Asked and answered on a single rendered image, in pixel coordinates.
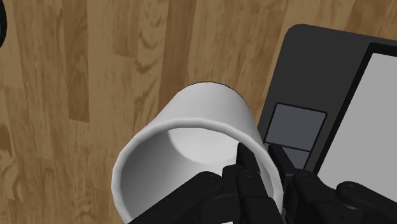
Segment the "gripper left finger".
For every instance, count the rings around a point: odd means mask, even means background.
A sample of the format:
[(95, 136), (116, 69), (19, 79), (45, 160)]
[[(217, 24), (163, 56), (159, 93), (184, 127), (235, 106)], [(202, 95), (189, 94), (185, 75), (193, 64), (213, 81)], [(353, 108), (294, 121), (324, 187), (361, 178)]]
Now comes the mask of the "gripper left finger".
[(128, 224), (283, 224), (254, 154), (242, 143), (222, 175), (196, 174)]

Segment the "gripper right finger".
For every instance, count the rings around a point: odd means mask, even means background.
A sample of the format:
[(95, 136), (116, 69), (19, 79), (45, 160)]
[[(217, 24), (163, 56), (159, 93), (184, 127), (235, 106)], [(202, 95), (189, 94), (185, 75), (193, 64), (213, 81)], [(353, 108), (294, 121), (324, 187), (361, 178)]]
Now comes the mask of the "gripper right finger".
[(397, 202), (352, 181), (333, 189), (295, 168), (279, 145), (268, 153), (282, 181), (287, 224), (397, 224)]

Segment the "white cup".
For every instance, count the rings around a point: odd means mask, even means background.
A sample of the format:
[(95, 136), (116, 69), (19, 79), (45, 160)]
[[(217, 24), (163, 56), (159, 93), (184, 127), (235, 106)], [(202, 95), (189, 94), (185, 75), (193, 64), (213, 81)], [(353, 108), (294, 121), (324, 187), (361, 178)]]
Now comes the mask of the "white cup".
[(279, 172), (245, 100), (226, 85), (200, 82), (180, 90), (119, 153), (111, 191), (123, 222), (202, 171), (221, 174), (236, 162), (239, 143), (254, 153), (266, 191), (282, 210)]

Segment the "dark grey laptop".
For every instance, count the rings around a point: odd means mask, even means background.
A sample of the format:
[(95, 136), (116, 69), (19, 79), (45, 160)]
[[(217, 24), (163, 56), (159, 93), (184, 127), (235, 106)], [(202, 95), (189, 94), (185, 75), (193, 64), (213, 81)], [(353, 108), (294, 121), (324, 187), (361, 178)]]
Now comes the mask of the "dark grey laptop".
[(289, 28), (258, 129), (297, 169), (397, 202), (397, 40)]

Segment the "black round object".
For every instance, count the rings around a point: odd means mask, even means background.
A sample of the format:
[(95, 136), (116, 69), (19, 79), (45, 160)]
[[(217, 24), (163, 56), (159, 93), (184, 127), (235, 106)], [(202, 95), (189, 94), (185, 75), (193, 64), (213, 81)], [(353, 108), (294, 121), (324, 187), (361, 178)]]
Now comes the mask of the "black round object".
[(0, 47), (3, 46), (7, 34), (7, 16), (3, 0), (0, 0)]

